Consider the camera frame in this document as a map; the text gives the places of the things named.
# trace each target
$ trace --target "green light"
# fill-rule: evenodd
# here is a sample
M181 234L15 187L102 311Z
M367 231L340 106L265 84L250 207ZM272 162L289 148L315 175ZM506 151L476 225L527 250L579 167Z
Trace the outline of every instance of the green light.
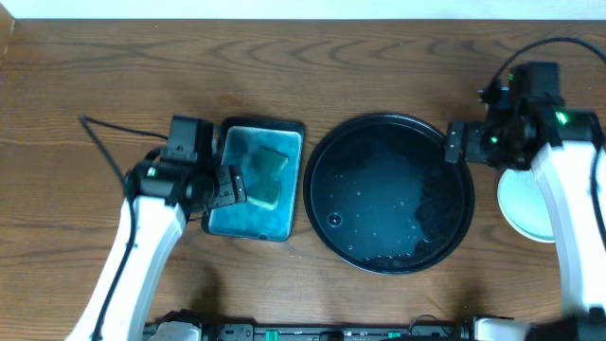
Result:
M556 117L561 125L568 123L568 116L563 112L556 112Z

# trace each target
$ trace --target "black container rim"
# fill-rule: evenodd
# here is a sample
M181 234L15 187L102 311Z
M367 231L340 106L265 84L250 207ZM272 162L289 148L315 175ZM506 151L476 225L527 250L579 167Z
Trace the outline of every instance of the black container rim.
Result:
M372 266L368 266L361 261L357 261L352 257L348 256L345 252L339 250L326 236L322 227L317 222L315 214L313 212L312 206L312 178L315 168L317 166L317 162L320 159L320 156L324 153L324 151L336 140L338 140L342 135L349 133L350 131L357 130L361 127L367 125L374 124L398 124L408 128L412 128L419 133L426 135L431 138L438 144L443 144L443 141L446 138L446 135L442 133L439 129L432 126L431 124L424 122L416 117L411 117L408 115L397 114L397 113L389 113L389 112L378 112L378 113L370 113L366 115L362 115L360 117L355 117L351 120L345 121L341 123L332 131L330 131L322 140L317 144L315 149L310 156L310 159L307 164L307 168L305 169L305 176L303 182L303 200L305 204L305 210L307 212L307 216L310 219L310 223L312 224L313 230L320 238L320 240L324 243L324 245L334 252L337 256L339 256L345 262L360 268L362 270L366 270L375 274L382 275L404 275L404 274L412 274L419 272L421 270L425 270L430 268L442 260L446 259L455 249L461 244L463 238L467 234L470 225L472 224L472 217L475 205L475 191L473 188L472 176L470 174L469 168L465 163L464 159L459 158L458 163L456 164L456 170L459 173L459 178L461 180L461 187L465 193L465 203L463 205L463 219L461 220L461 224L456 230L453 237L444 244L444 247L429 260L406 269L400 269L397 271L393 270L385 270L380 268L375 268Z

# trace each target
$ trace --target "wood grain surface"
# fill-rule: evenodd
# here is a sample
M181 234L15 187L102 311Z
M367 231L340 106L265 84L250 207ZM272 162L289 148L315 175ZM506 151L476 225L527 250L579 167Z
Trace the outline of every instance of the wood grain surface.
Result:
M18 22L0 72L0 339L63 339L113 243L121 190L78 114L163 134L174 114L297 119L304 170L326 133L362 113L402 112L442 131L455 118L481 119L476 91L500 63L562 35L606 47L606 23L591 22ZM561 62L568 104L606 120L605 72L591 53L557 45L529 59ZM98 133L123 170L158 143ZM299 184L287 242L210 236L190 223L148 320L181 308L259 323L559 316L555 246L508 226L498 174L471 170L469 233L427 271L378 276L341 261L313 232Z

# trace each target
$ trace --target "water droplet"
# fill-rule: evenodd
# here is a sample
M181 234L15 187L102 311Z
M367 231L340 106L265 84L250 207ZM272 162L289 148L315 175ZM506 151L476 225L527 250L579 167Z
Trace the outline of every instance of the water droplet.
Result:
M333 212L329 215L329 224L332 227L340 225L342 221L343 219L341 218L341 215L337 212Z

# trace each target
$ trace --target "black plate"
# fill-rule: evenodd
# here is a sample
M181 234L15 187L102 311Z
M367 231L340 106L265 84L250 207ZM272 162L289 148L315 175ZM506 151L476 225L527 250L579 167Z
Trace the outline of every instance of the black plate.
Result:
M444 161L444 137L416 118L375 114L322 139L303 196L324 244L381 274L417 272L455 250L472 221L474 192L463 158Z

